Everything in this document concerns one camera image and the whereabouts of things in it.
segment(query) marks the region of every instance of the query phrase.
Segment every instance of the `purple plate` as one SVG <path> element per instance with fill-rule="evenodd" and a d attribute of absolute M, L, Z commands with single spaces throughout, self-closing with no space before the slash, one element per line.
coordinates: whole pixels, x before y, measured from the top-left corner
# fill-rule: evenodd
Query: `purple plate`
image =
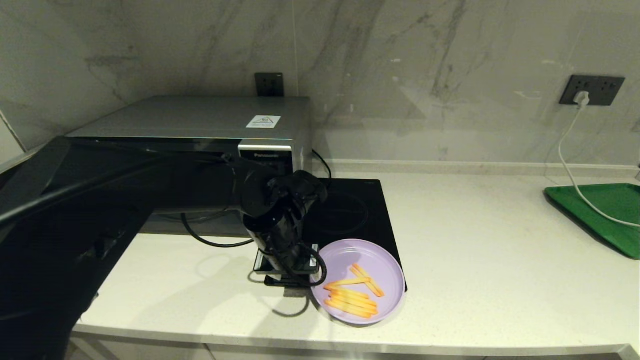
<path fill-rule="evenodd" d="M 366 319 L 325 304 L 324 300 L 329 297 L 329 291 L 323 288 L 324 285 L 312 288 L 311 292 L 318 304 L 333 317 L 347 323 L 367 325 L 385 319 L 400 305 L 404 296 L 404 275 L 400 264 L 385 249 L 365 240 L 345 239 L 323 247 L 320 256 L 327 267 L 327 276 L 323 284 L 356 277 L 349 268 L 353 263 L 358 263 L 385 293 L 385 296 L 377 297 L 365 284 L 345 286 L 368 294 L 371 300 L 378 303 L 378 314 Z M 318 278 L 316 275 L 311 277 L 312 281 L 317 281 Z"/>

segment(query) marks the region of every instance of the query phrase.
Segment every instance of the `wall outlet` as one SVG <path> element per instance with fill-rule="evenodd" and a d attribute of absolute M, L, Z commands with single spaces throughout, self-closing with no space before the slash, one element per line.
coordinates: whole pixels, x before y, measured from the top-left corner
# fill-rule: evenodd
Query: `wall outlet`
<path fill-rule="evenodd" d="M 625 78 L 611 76 L 572 75 L 560 98 L 562 105 L 575 105 L 573 99 L 581 91 L 589 92 L 589 105 L 609 106 L 616 98 Z"/>
<path fill-rule="evenodd" d="M 284 96 L 284 78 L 281 72 L 256 72 L 255 89 L 258 96 Z"/>

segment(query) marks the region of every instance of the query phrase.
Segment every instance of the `marble wall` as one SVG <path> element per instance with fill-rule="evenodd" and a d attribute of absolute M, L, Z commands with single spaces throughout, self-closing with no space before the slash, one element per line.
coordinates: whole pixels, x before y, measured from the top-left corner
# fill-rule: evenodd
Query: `marble wall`
<path fill-rule="evenodd" d="M 24 145 L 144 97 L 283 72 L 327 158 L 557 162 L 571 74 L 626 76 L 564 147 L 640 161 L 637 0 L 5 0 L 0 109 Z"/>
<path fill-rule="evenodd" d="M 14 137 L 11 129 L 3 120 L 0 113 L 0 168 L 2 164 L 23 154 L 20 144 Z"/>

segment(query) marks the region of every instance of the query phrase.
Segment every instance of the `microwave oven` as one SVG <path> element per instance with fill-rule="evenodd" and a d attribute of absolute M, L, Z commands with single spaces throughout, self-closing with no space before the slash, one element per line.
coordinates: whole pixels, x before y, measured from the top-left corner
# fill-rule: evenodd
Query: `microwave oven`
<path fill-rule="evenodd" d="M 159 96 L 127 106 L 67 136 L 164 152 L 235 154 L 287 175 L 311 168 L 306 97 Z M 200 235 L 248 237 L 236 211 L 190 213 Z M 140 231 L 188 234 L 180 214 L 153 214 Z"/>

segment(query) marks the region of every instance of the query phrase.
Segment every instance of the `white countertop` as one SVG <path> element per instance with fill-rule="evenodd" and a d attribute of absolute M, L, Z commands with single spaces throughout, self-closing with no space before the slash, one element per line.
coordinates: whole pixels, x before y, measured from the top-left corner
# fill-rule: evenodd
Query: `white countertop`
<path fill-rule="evenodd" d="M 409 291 L 391 318 L 333 321 L 251 274 L 256 248 L 141 234 L 76 332 L 433 355 L 563 355 L 640 345 L 640 263 L 546 202 L 564 177 L 338 173 L 380 179 Z M 587 183 L 636 183 L 586 179 Z"/>

